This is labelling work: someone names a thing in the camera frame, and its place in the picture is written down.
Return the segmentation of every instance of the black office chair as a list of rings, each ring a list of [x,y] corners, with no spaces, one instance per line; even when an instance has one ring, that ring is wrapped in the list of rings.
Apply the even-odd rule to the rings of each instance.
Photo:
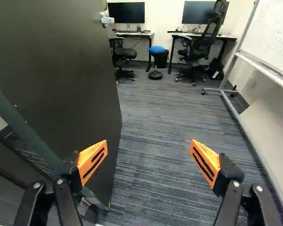
[[[209,19],[208,25],[200,38],[193,41],[191,37],[179,35],[182,38],[182,44],[186,49],[178,51],[178,54],[183,56],[180,60],[185,60],[189,64],[188,68],[182,68],[177,72],[176,82],[179,78],[190,77],[192,85],[196,85],[195,75],[193,69],[199,65],[201,58],[208,59],[210,47],[216,42],[216,36],[222,25],[222,18]]]
[[[226,0],[217,0],[214,5],[214,17],[225,17],[227,10]]]
[[[120,77],[125,76],[131,78],[132,81],[135,81],[134,71],[124,71],[122,69],[123,65],[129,60],[136,58],[137,52],[132,48],[123,48],[123,40],[121,37],[110,38],[110,48],[112,53],[112,62],[113,65],[118,67],[116,71],[116,82]]]

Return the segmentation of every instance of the standing desk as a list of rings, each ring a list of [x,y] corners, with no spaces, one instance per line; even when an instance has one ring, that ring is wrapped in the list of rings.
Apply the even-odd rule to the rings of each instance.
[[[179,38],[179,35],[185,35],[185,36],[189,36],[189,37],[195,38],[195,39],[201,37],[201,34],[183,33],[183,32],[171,33],[171,35],[172,35],[173,41],[172,41],[172,49],[171,49],[170,65],[169,65],[169,69],[168,69],[168,74],[170,74],[171,71],[172,71],[172,59],[173,59],[173,53],[174,53],[175,40],[177,38]],[[223,42],[221,50],[220,50],[219,55],[218,55],[218,60],[221,60],[221,58],[222,58],[222,56],[225,52],[225,47],[226,47],[228,41],[236,41],[237,38],[233,37],[231,35],[222,34],[222,35],[217,35],[216,40],[221,40]]]
[[[152,39],[154,37],[154,32],[136,32],[136,33],[125,33],[125,32],[117,32],[116,33],[117,36],[119,37],[141,37],[141,38],[148,38],[149,40],[149,48],[152,46]],[[148,72],[151,68],[152,64],[151,64],[151,54],[149,53],[149,63],[146,69],[146,72]]]

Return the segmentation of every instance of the whiteboard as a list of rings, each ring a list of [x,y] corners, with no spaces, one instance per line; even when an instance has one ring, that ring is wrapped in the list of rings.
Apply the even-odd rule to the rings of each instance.
[[[283,0],[260,0],[241,50],[283,74]]]

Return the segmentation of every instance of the desk leg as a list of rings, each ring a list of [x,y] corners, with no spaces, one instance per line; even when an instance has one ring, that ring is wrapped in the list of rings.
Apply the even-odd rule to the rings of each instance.
[[[151,46],[152,46],[152,38],[149,38],[149,48],[150,48]],[[149,63],[148,63],[146,72],[149,72],[149,71],[150,71],[151,66],[152,66],[152,63],[151,63],[151,54],[150,54],[150,52],[149,52]]]
[[[226,48],[226,45],[227,45],[227,40],[223,40],[222,42],[223,42],[223,44],[222,44],[221,50],[220,50],[219,55],[218,55],[218,60],[220,62],[222,60],[223,54],[225,53],[225,48]]]
[[[170,74],[171,71],[172,71],[172,59],[173,59],[173,53],[174,53],[174,46],[175,46],[175,38],[173,37],[172,49],[171,49],[171,56],[170,56],[170,65],[169,65],[168,74]]]

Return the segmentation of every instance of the black monitor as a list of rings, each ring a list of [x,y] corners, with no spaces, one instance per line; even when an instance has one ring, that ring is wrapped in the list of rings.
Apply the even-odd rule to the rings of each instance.
[[[185,1],[182,24],[207,24],[208,20],[215,15],[214,5],[214,1]]]
[[[115,23],[145,23],[144,2],[108,3],[109,16],[114,17]]]

